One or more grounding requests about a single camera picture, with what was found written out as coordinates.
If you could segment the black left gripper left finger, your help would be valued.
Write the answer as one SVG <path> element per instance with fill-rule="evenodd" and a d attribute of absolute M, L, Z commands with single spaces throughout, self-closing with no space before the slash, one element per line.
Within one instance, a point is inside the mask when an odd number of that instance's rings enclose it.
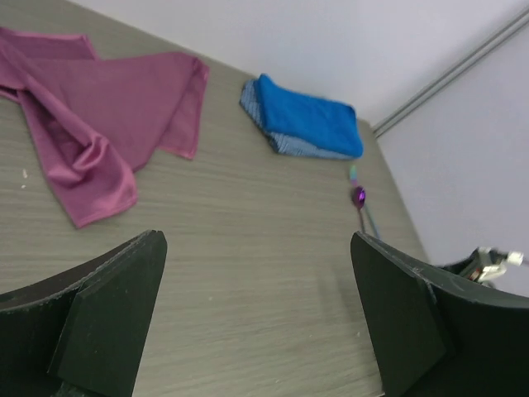
<path fill-rule="evenodd" d="M 130 396 L 164 272 L 146 231 L 72 269 L 1 295 L 3 396 Z"/>

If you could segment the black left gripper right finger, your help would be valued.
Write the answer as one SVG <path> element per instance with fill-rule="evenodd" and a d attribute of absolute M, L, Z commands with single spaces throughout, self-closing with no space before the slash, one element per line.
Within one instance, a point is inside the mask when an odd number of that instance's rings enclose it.
<path fill-rule="evenodd" d="M 470 280 L 476 250 L 434 266 L 363 232 L 352 237 L 387 396 L 527 395 L 528 300 Z"/>

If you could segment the magenta satin napkin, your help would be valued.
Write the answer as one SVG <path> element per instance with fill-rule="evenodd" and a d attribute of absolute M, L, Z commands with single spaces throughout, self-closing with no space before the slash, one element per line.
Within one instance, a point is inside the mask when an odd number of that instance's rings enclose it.
<path fill-rule="evenodd" d="M 1 93 L 76 227 L 133 206 L 154 151 L 195 156 L 208 75 L 183 52 L 105 60 L 85 35 L 1 31 Z"/>

